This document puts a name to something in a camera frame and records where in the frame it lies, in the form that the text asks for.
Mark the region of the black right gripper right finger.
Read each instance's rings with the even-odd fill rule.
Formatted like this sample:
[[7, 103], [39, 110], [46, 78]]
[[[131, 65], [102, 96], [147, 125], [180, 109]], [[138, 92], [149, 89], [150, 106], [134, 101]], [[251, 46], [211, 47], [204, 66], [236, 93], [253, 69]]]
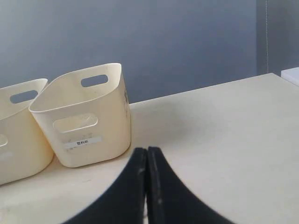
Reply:
[[184, 185], [158, 147], [147, 151], [147, 210], [150, 224], [230, 223]]

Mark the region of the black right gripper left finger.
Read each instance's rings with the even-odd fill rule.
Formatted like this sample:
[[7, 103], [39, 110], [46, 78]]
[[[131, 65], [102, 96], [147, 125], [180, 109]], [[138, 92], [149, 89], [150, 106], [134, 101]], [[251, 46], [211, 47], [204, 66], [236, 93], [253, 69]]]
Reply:
[[113, 184], [66, 224], [142, 224], [147, 150], [135, 148]]

